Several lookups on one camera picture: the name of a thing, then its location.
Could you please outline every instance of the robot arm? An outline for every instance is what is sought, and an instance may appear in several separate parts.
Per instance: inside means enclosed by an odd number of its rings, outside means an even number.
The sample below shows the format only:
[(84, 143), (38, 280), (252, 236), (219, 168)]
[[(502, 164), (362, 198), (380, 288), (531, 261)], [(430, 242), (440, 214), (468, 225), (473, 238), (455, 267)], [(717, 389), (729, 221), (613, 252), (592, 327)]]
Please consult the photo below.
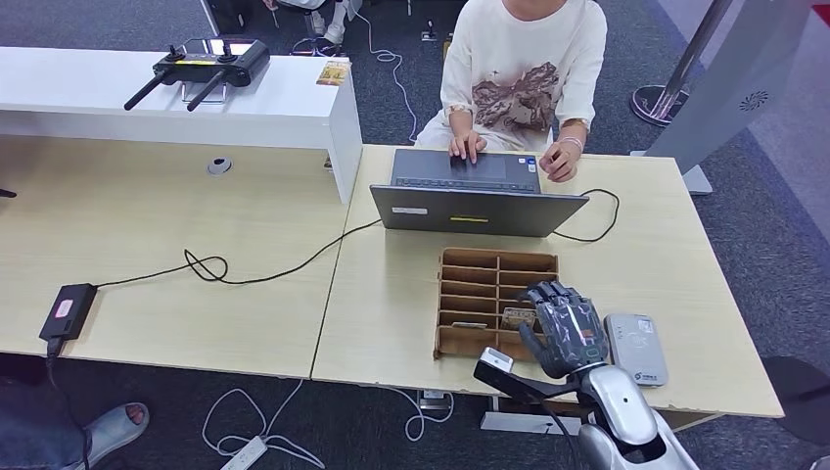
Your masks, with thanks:
[[(510, 372), (513, 359), (491, 348), (479, 359), (477, 379), (524, 403), (576, 392), (579, 404), (589, 411), (577, 439), (591, 468), (698, 469), (631, 376), (605, 362), (608, 340), (590, 299), (558, 282), (530, 286), (522, 298), (535, 304), (546, 344), (526, 323), (520, 325), (522, 340), (542, 370), (555, 379), (565, 377), (565, 385), (519, 377)], [(635, 452), (642, 454), (643, 463), (626, 458)]]

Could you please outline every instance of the sandal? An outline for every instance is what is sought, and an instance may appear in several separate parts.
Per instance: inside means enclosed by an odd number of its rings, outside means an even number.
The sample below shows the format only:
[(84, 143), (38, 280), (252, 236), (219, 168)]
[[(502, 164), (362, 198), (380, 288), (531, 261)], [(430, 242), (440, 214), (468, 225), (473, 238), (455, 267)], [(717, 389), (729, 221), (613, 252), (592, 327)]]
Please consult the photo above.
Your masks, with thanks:
[[(140, 406), (144, 419), (135, 424), (127, 416), (128, 406)], [(86, 431), (92, 436), (92, 448), (89, 449), (89, 467), (92, 468), (113, 450), (119, 449), (138, 439), (150, 424), (150, 411), (144, 403), (127, 403), (117, 406), (102, 414)], [(83, 470), (83, 462), (66, 467), (66, 470)]]

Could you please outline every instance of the white power bank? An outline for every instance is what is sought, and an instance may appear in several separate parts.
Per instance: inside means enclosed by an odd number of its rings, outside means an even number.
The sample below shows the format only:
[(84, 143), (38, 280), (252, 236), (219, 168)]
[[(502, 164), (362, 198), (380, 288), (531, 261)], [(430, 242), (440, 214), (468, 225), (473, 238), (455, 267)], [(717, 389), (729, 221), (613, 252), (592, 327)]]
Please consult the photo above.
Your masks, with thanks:
[(613, 313), (605, 317), (611, 359), (637, 385), (660, 387), (669, 380), (654, 320), (646, 315)]

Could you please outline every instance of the black power adapter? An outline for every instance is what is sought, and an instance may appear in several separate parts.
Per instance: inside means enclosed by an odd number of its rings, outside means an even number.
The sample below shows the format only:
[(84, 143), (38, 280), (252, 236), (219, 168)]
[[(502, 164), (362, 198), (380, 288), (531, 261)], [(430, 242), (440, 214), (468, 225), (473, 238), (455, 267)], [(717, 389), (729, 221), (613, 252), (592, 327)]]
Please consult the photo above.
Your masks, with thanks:
[[(61, 346), (65, 341), (76, 340), (80, 336), (97, 292), (98, 288), (92, 284), (70, 284), (61, 287), (40, 330), (40, 339), (49, 344), (60, 343)], [(61, 352), (58, 350), (49, 353), (57, 355)]]
[(95, 300), (97, 292), (98, 287), (92, 284), (70, 284), (61, 287), (58, 297), (52, 304), (52, 309), (49, 310), (49, 316), (46, 317), (46, 322), (43, 323), (43, 328), (40, 330), (40, 339), (46, 342), (46, 374), (52, 388), (64, 400), (69, 419), (82, 439), (81, 457), (85, 470), (90, 468), (89, 440), (83, 426), (78, 423), (72, 413), (69, 397), (55, 381), (52, 369), (55, 359), (61, 355), (64, 343), (69, 340), (76, 340), (80, 336), (83, 323), (86, 321), (89, 309), (92, 308), (92, 301)]

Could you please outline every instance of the cardboard compartment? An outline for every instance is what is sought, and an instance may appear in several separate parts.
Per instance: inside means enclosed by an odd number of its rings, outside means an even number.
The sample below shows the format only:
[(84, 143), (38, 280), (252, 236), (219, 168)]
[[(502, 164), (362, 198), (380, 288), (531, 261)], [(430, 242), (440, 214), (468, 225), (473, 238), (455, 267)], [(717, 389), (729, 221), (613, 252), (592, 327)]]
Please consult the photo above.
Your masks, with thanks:
[(499, 284), (498, 298), (515, 301), (519, 297), (519, 294), (523, 293), (527, 288), (528, 286), (507, 286)]
[(487, 267), (442, 266), (442, 281), (472, 282), (476, 284), (495, 285), (498, 271)]
[(513, 308), (530, 308), (531, 310), (536, 310), (536, 307), (533, 306), (530, 302), (516, 302), (512, 300), (501, 300), (498, 301), (498, 314), (504, 313), (504, 309), (508, 306)]
[[(552, 255), (447, 248), (441, 255), (434, 358), (478, 357), (491, 347), (517, 360), (534, 360), (517, 330), (502, 329), (502, 314), (508, 306), (534, 309), (516, 297), (529, 284), (558, 278)], [(538, 321), (533, 331), (544, 341)]]
[(511, 286), (529, 286), (539, 281), (555, 281), (559, 279), (556, 272), (537, 271), (498, 271), (498, 284)]
[(441, 281), (441, 293), (452, 296), (496, 297), (494, 284), (477, 284), (474, 282)]
[(498, 253), (490, 250), (461, 250), (449, 248), (441, 256), (445, 266), (498, 267)]
[(496, 331), (440, 325), (436, 343), (435, 357), (441, 353), (478, 357), (484, 348), (496, 348)]
[(482, 324), (484, 328), (494, 330), (498, 326), (498, 315), (492, 313), (471, 313), (469, 311), (441, 310), (438, 312), (438, 325), (454, 326), (455, 328), (477, 328), (473, 325)]
[(496, 313), (496, 299), (440, 296), (438, 308), (441, 310), (470, 311), (472, 313)]
[[(525, 348), (522, 343), (522, 337), (519, 336), (518, 331), (503, 331), (500, 330), (498, 334), (498, 350), (513, 357), (517, 360), (536, 360), (533, 354)], [(536, 338), (542, 343), (545, 343), (544, 335), (536, 334)]]
[(505, 271), (559, 272), (556, 257), (536, 253), (502, 252), (499, 269)]

